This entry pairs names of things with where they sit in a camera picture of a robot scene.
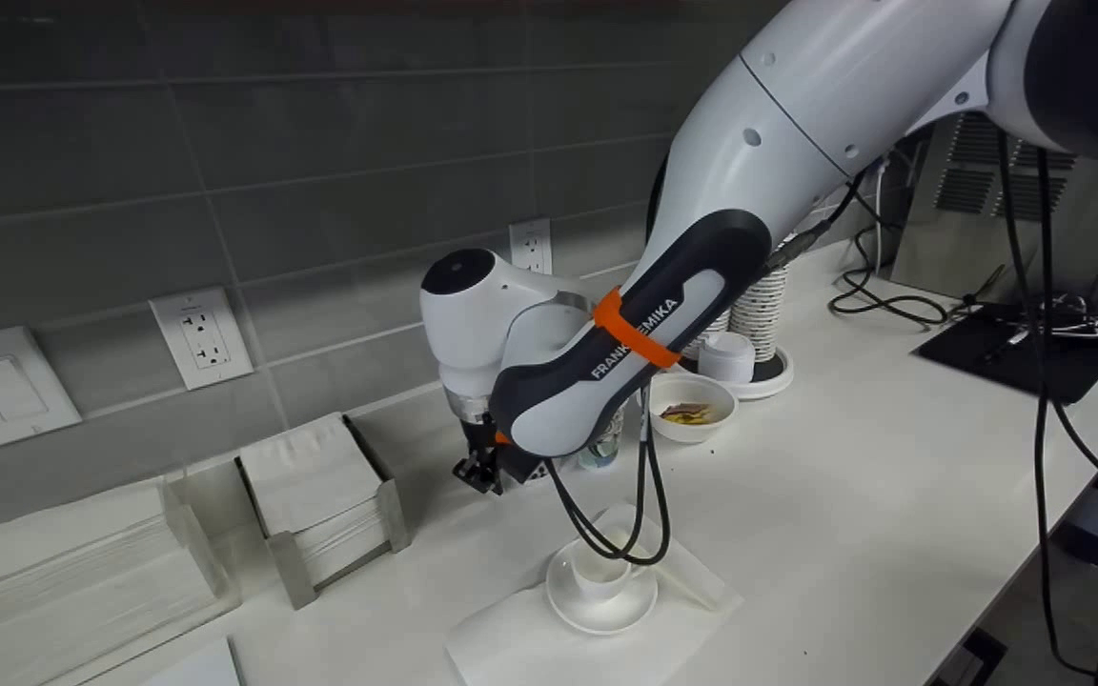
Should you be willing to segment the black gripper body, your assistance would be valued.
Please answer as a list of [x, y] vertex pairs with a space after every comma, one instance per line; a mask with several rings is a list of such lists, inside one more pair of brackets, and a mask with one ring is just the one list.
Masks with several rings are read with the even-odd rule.
[[469, 454], [454, 463], [454, 477], [478, 490], [503, 494], [512, 483], [534, 477], [539, 458], [520, 449], [492, 421], [466, 421]]

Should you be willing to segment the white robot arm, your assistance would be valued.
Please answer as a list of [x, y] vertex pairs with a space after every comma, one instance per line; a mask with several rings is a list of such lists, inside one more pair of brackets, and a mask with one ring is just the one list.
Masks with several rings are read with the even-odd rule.
[[578, 306], [489, 247], [435, 259], [419, 317], [482, 490], [573, 458], [805, 245], [805, 213], [906, 132], [981, 115], [1098, 160], [1098, 0], [787, 0], [669, 146], [633, 273]]

